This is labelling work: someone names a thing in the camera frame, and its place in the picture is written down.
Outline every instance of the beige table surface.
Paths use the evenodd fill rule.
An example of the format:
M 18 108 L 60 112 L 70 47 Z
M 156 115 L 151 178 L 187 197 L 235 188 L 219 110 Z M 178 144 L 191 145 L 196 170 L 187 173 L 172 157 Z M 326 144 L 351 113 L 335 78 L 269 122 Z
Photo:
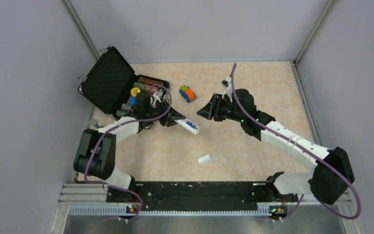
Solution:
M 232 62 L 132 64 L 139 74 L 170 81 L 173 108 L 201 130 L 193 135 L 181 126 L 162 127 L 156 122 L 152 129 L 117 144 L 116 166 L 136 180 L 150 181 L 266 180 L 277 171 L 306 172 L 284 152 L 244 133 L 239 123 L 215 122 L 196 115 L 213 93 L 223 93 L 221 81 L 230 74 L 232 65 Z M 192 103 L 185 102 L 178 93 L 184 84 L 196 93 L 197 99 Z M 239 62 L 235 86 L 248 89 L 258 109 L 312 140 L 289 62 Z M 94 118 L 102 126 L 114 121 L 98 109 Z M 197 159 L 206 154 L 213 159 L 199 164 Z

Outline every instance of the case lid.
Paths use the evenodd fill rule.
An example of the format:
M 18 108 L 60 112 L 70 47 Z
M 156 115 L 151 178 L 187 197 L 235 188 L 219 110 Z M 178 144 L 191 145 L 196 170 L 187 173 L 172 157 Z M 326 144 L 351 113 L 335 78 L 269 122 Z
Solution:
M 128 86 L 132 87 L 134 76 L 124 57 L 109 46 L 81 83 L 80 92 L 102 112 L 115 114 L 115 103 Z

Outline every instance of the white wall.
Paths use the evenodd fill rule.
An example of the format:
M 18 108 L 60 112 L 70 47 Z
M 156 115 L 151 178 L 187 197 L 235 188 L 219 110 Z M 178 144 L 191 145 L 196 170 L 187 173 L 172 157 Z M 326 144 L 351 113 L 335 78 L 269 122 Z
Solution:
M 0 0 L 0 234 L 48 232 L 91 105 L 94 59 L 59 0 Z
M 129 62 L 294 59 L 326 0 L 72 0 Z
M 374 234 L 374 1 L 338 1 L 300 69 L 324 141 L 349 154 Z

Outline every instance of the toy car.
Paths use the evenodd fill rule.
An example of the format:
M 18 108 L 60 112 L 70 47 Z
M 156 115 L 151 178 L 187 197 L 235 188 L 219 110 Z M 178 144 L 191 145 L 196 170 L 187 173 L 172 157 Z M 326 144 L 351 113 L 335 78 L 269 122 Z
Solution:
M 184 100 L 188 103 L 196 99 L 196 94 L 186 85 L 180 87 L 180 95 L 183 96 Z

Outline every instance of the cable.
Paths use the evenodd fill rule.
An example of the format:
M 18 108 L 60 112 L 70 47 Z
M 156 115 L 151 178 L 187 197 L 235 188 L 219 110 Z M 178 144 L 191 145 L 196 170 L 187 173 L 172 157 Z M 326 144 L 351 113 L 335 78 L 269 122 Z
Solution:
M 105 132 L 100 136 L 100 138 L 98 139 L 97 143 L 95 144 L 94 149 L 98 149 L 99 145 L 100 145 L 101 142 L 102 142 L 102 139 L 103 139 L 104 136 L 105 136 L 106 134 L 108 134 L 109 132 L 111 132 L 111 131 L 113 131 L 113 130 L 115 130 L 115 129 L 121 127 L 121 126 L 124 126 L 124 125 L 126 125 L 126 124 L 129 124 L 129 123 L 134 123 L 134 122 L 150 122 L 150 121 L 155 121 L 155 120 L 161 119 L 162 117 L 164 117 L 164 116 L 165 116 L 165 115 L 170 111 L 171 103 L 172 103 L 172 97 L 171 97 L 170 91 L 169 91 L 166 87 L 164 87 L 163 85 L 161 85 L 161 84 L 155 84 L 155 85 L 153 85 L 153 86 L 159 86 L 159 87 L 163 88 L 163 89 L 167 92 L 167 95 L 168 95 L 168 108 L 166 109 L 166 111 L 164 111 L 164 113 L 162 113 L 160 116 L 155 117 L 155 118 L 130 120 L 130 121 L 127 121 L 127 122 L 121 123 L 121 124 L 119 124 L 119 125 L 117 125 L 117 126 L 114 126 L 114 127 L 110 128 L 110 129 L 108 129 L 107 131 L 105 131 Z M 89 180 L 88 180 L 88 178 L 87 178 L 87 176 L 88 176 L 88 171 L 89 171 L 89 169 L 90 169 L 90 164 L 91 164 L 91 162 L 92 162 L 92 160 L 93 160 L 93 158 L 94 158 L 94 156 L 95 156 L 95 152 L 96 152 L 96 151 L 94 150 L 94 151 L 91 153 L 91 156 L 90 156 L 90 158 L 88 159 L 87 167 L 85 167 L 85 172 L 84 172 L 84 180 L 85 180 L 85 182 L 86 182 L 86 183 L 89 183 L 89 184 L 104 184 L 104 185 L 108 185 L 108 186 L 111 187 L 111 188 L 114 188 L 114 189 L 119 190 L 119 191 L 123 191 L 123 192 L 130 193 L 130 194 L 134 195 L 135 197 L 137 197 L 137 199 L 140 200 L 140 206 L 139 206 L 139 209 L 137 209 L 137 213 L 136 213 L 132 218 L 128 219 L 128 222 L 133 221 L 133 220 L 134 220 L 135 218 L 137 218 L 137 216 L 140 214 L 140 211 L 141 211 L 141 209 L 142 209 L 142 207 L 143 207 L 143 200 L 141 199 L 140 195 L 138 195 L 137 193 L 135 193 L 135 192 L 133 192 L 133 191 L 131 191 L 131 190 L 123 189 L 123 188 L 119 188 L 119 187 L 116 187 L 116 186 L 114 186 L 114 185 L 108 184 L 108 183 L 106 183 L 106 182 L 104 182 L 104 181 L 89 181 Z M 105 218 L 105 219 L 103 219 L 103 220 L 97 222 L 96 225 L 98 225 L 98 224 L 100 224 L 100 223 L 102 223 L 102 222 L 105 222 L 105 221 L 111 220 L 111 219 L 116 219 L 116 217 L 114 217 L 114 218 L 113 218 L 113 217 Z M 92 228 L 95 227 L 96 225 L 91 226 L 89 229 L 86 230 L 85 233 L 87 233 L 90 229 L 92 229 Z
M 337 216 L 339 217 L 342 217 L 342 218 L 345 218 L 345 219 L 356 219 L 360 216 L 360 213 L 362 212 L 362 204 L 360 202 L 360 197 L 359 197 L 359 194 L 357 192 L 357 190 L 354 188 L 354 186 L 352 185 L 351 182 L 348 181 L 347 178 L 345 178 L 339 171 L 337 171 L 334 167 L 332 167 L 329 163 L 323 161 L 321 158 L 319 158 L 318 156 L 316 156 L 315 154 L 313 154 L 312 152 L 310 152 L 309 150 L 307 150 L 306 148 L 304 148 L 303 146 L 301 146 L 299 143 L 295 142 L 294 140 L 274 131 L 273 129 L 267 127 L 266 125 L 258 122 L 257 120 L 255 120 L 245 109 L 244 107 L 242 106 L 242 104 L 240 103 L 239 101 L 239 98 L 237 97 L 237 94 L 236 94 L 236 89 L 234 88 L 234 71 L 236 70 L 236 66 L 237 64 L 234 63 L 233 65 L 233 68 L 231 70 L 231 73 L 230 73 L 230 78 L 231 78 L 231 88 L 232 88 L 232 93 L 233 93 L 233 96 L 238 104 L 238 106 L 240 107 L 240 109 L 243 111 L 243 113 L 249 117 L 249 119 L 251 119 L 253 122 L 255 122 L 257 125 L 261 126 L 262 128 L 280 136 L 281 138 L 291 142 L 292 144 L 296 145 L 299 149 L 305 151 L 308 155 L 312 156 L 314 159 L 316 159 L 317 161 L 319 161 L 320 163 L 322 163 L 323 165 L 325 165 L 327 168 L 329 168 L 332 172 L 334 172 L 338 177 L 340 177 L 343 182 L 345 182 L 348 187 L 352 190 L 354 196 L 355 196 L 355 199 L 356 199 L 356 203 L 357 203 L 357 211 L 356 211 L 356 214 L 354 216 L 345 216 L 345 215 L 342 215 L 336 211 L 334 211 L 332 208 L 330 208 L 328 205 L 326 205 L 325 203 L 319 201 L 326 209 L 328 209 L 329 211 L 331 211 L 332 213 L 336 214 Z M 300 201 L 301 199 L 303 198 L 303 196 L 300 197 L 300 200 L 299 202 L 297 203 L 297 205 L 295 206 L 295 208 L 287 215 L 287 217 L 289 215 L 291 215 L 293 213 L 293 211 L 297 208 L 297 206 L 299 206 L 300 204 Z

